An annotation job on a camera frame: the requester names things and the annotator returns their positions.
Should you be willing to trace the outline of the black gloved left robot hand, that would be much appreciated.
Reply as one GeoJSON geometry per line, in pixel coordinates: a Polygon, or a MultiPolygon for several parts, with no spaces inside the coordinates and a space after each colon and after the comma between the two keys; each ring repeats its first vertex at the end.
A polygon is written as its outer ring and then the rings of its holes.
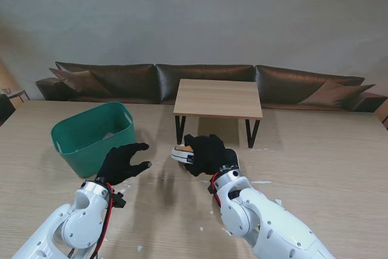
{"type": "Polygon", "coordinates": [[[104,162],[96,175],[96,181],[111,186],[118,185],[123,181],[138,176],[141,172],[151,167],[150,161],[143,161],[137,165],[131,165],[132,157],[139,151],[147,150],[146,143],[134,143],[113,147],[106,155],[104,162]]]}

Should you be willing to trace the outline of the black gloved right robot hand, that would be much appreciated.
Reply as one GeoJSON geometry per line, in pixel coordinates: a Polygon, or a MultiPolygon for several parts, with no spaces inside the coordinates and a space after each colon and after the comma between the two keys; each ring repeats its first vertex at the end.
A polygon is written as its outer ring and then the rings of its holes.
{"type": "Polygon", "coordinates": [[[226,148],[217,135],[187,134],[184,137],[184,144],[190,146],[194,154],[193,163],[185,164],[184,167],[195,177],[201,173],[214,175],[220,168],[239,166],[237,153],[233,149],[226,148]]]}

